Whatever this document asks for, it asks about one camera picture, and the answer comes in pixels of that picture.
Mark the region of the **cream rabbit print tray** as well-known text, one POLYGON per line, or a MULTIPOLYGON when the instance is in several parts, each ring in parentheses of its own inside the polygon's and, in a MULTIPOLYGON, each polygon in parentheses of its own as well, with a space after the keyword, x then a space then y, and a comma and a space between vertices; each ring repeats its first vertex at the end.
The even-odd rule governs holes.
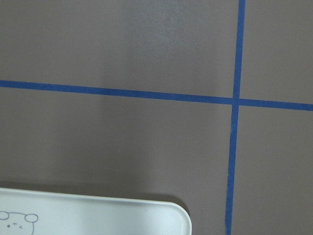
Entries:
POLYGON ((2 235, 190 235, 171 202, 1 188, 2 235))

